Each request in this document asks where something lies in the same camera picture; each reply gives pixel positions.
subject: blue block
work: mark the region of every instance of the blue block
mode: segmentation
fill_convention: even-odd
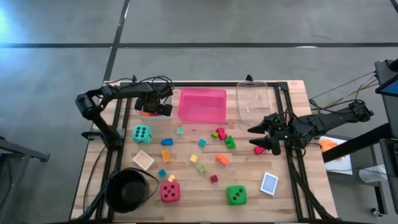
[[[163,146],[172,146],[173,145],[173,139],[172,138],[163,139],[160,143]]]
[[[160,176],[160,178],[164,178],[166,175],[167,175],[167,174],[166,174],[166,171],[164,171],[163,169],[161,169],[161,170],[159,171],[159,176]]]
[[[146,125],[136,125],[132,132],[132,140],[136,143],[150,144],[152,141],[152,130]]]
[[[203,139],[199,140],[199,146],[205,147],[205,144],[206,144],[205,140],[203,140]]]

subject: pink plastic bin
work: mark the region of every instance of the pink plastic bin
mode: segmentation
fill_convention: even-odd
[[[226,114],[226,91],[211,88],[183,88],[178,117],[182,121],[223,123]]]

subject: wooden table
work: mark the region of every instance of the wooden table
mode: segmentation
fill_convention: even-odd
[[[289,84],[290,97],[294,107],[294,113],[298,116],[310,114],[307,93],[303,81],[287,81]],[[271,152],[259,156],[253,152],[254,146],[249,144],[249,139],[260,138],[262,135],[248,133],[247,127],[242,127],[237,113],[236,87],[227,87],[227,111],[226,120],[223,124],[196,124],[183,123],[177,116],[178,103],[180,99],[180,88],[175,88],[173,96],[172,119],[163,121],[142,121],[134,110],[132,102],[129,123],[126,132],[126,142],[123,154],[122,169],[126,167],[137,167],[132,158],[143,150],[155,159],[148,171],[158,177],[157,172],[165,169],[167,174],[173,174],[179,181],[181,188],[181,200],[173,203],[162,203],[160,193],[154,194],[142,207],[125,214],[115,213],[114,222],[275,222],[275,221],[297,221],[292,186],[287,167],[287,159],[283,142],[281,141],[282,153],[273,156]],[[268,88],[269,108],[271,113],[277,112],[277,104],[273,88]],[[112,123],[116,100],[109,103],[102,112],[102,116],[108,124]],[[123,111],[120,115],[119,128],[123,120]],[[145,124],[153,129],[154,137],[150,145],[136,144],[132,141],[131,134],[135,125]],[[176,133],[178,127],[184,128],[184,134]],[[226,133],[232,135],[236,149],[227,149],[224,141],[211,137],[211,132],[218,127],[223,127]],[[164,138],[173,138],[173,146],[162,146],[160,141]],[[198,140],[204,139],[206,146],[198,146]],[[103,148],[101,140],[89,143],[83,170],[80,177],[75,203],[73,205],[71,218],[76,218],[82,213],[83,195],[87,185],[93,163],[98,153]],[[172,161],[164,163],[160,151],[168,148]],[[89,186],[86,206],[98,193],[103,175],[105,154],[103,153],[91,184]],[[198,161],[193,164],[189,161],[190,156],[198,156]],[[217,154],[223,154],[229,159],[229,165],[224,166],[215,161]],[[311,191],[319,199],[326,210],[336,217],[336,208],[331,194],[331,189],[326,175],[322,154],[319,147],[310,144],[304,157],[308,181]],[[197,165],[203,163],[206,171],[200,173]],[[279,177],[278,186],[274,196],[262,193],[259,188],[265,172]],[[218,176],[219,181],[212,184],[209,177],[213,174]],[[151,190],[155,189],[155,182],[147,178]],[[246,205],[229,206],[226,198],[226,188],[229,185],[244,185],[248,193]],[[304,216],[308,217],[305,199],[300,190],[300,200]]]

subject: concrete floor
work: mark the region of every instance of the concrete floor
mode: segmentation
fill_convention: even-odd
[[[124,0],[0,1],[0,43],[112,43]],[[129,42],[396,42],[398,13],[389,0],[133,0],[121,37]],[[75,97],[101,85],[111,49],[0,49],[0,136],[51,153],[32,161],[9,223],[68,219],[90,127]],[[308,96],[374,70],[398,48],[119,49],[111,79],[166,75],[173,80],[305,80]],[[319,104],[346,94],[344,86]],[[375,112],[367,123],[331,134],[355,137],[386,122],[373,89],[362,92]],[[373,188],[331,182],[339,217],[383,218]],[[392,206],[388,190],[386,198]]]

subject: black pot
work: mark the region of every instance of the black pot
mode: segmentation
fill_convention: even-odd
[[[115,212],[131,212],[148,199],[149,184],[140,172],[156,180],[146,171],[136,168],[121,170],[110,177],[105,191],[105,200]]]

